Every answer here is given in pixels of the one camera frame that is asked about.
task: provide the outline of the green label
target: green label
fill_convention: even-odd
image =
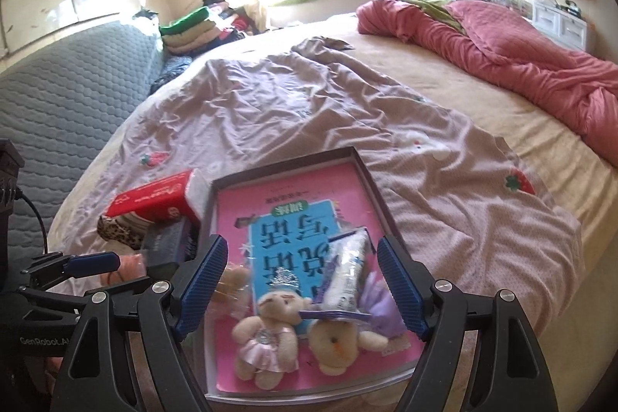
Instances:
[[[285,203],[275,206],[271,210],[273,217],[283,217],[284,215],[304,212],[309,207],[309,203],[305,200],[294,201],[293,203]]]

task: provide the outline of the gray quilted headboard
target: gray quilted headboard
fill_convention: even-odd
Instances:
[[[109,22],[46,46],[0,75],[0,137],[26,161],[18,184],[45,227],[90,162],[147,96],[163,65],[156,25]],[[36,217],[15,203],[9,259],[42,253]]]

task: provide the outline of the book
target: book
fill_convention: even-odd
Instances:
[[[258,180],[217,194],[214,231],[228,241],[229,261],[253,267],[254,298],[268,291],[276,267],[292,270],[305,297],[314,297],[321,284],[328,238],[357,227],[367,228],[373,243],[384,230],[352,161],[307,169],[289,176]],[[379,271],[377,261],[370,267]],[[306,341],[299,340],[299,370],[286,374],[270,392],[234,374],[237,344],[230,337],[236,320],[214,326],[216,387],[226,396],[298,395],[346,388],[388,379],[412,369],[423,343],[407,332],[381,353],[361,352],[341,376],[326,376]],[[299,326],[302,338],[306,326]]]

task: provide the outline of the red box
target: red box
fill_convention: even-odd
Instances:
[[[150,222],[164,222],[186,215],[199,226],[207,196],[208,183],[193,168],[118,194],[105,217],[134,214]]]

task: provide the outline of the dresser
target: dresser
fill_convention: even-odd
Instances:
[[[591,54],[594,52],[594,27],[577,16],[560,8],[535,2],[532,5],[531,22],[537,30],[559,46]]]

